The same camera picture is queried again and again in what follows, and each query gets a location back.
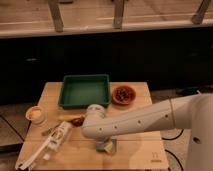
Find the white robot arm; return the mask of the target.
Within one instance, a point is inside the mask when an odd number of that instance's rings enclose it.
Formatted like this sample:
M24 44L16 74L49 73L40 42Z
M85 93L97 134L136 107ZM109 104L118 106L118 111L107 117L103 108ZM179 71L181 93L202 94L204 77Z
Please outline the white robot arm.
M102 140L174 128L191 130L185 171L213 171L213 94L168 99L114 117L107 117L99 105L91 105L82 134Z

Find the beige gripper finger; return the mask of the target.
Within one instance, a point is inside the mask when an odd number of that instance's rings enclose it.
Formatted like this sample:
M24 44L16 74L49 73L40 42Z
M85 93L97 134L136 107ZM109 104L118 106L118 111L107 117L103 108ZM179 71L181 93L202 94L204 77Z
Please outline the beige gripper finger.
M107 142L104 146L104 150L108 153L108 154L113 154L114 153L114 145L112 142Z

